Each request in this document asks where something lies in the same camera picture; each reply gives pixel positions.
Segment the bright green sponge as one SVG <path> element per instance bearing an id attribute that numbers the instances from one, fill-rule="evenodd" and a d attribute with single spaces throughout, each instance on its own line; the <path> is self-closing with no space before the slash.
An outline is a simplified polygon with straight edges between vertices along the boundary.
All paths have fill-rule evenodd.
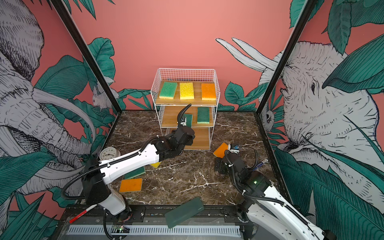
<path id="1" fill-rule="evenodd" d="M 178 87 L 177 82 L 164 82 L 159 93 L 159 99 L 173 100 Z"/>

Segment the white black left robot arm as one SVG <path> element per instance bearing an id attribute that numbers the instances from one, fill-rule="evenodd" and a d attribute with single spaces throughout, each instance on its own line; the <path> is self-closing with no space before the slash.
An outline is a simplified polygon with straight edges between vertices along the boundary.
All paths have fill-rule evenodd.
<path id="1" fill-rule="evenodd" d="M 190 146 L 195 138 L 195 132 L 187 126 L 184 114 L 177 117 L 178 127 L 163 137 L 148 139 L 140 149 L 120 157 L 98 162 L 91 161 L 86 165 L 85 172 L 69 181 L 61 191 L 65 200 L 84 199 L 88 205 L 98 205 L 120 222 L 132 217 L 133 211 L 127 200 L 110 184 L 121 176 L 146 165 L 172 159 L 183 153 L 185 146 Z M 69 196 L 67 189 L 77 181 L 85 188 L 82 196 Z"/>

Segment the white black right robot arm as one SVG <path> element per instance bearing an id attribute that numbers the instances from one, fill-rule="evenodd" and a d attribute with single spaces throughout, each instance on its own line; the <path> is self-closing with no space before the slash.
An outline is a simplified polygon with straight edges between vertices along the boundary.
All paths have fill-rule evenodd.
<path id="1" fill-rule="evenodd" d="M 214 155 L 216 171 L 228 175 L 234 188 L 242 195 L 236 215 L 245 223 L 258 225 L 280 240 L 335 240 L 330 230 L 311 223 L 289 203 L 265 175 L 258 170 L 268 163 L 259 160 L 250 167 L 242 159 L 239 146 L 219 147 Z"/>

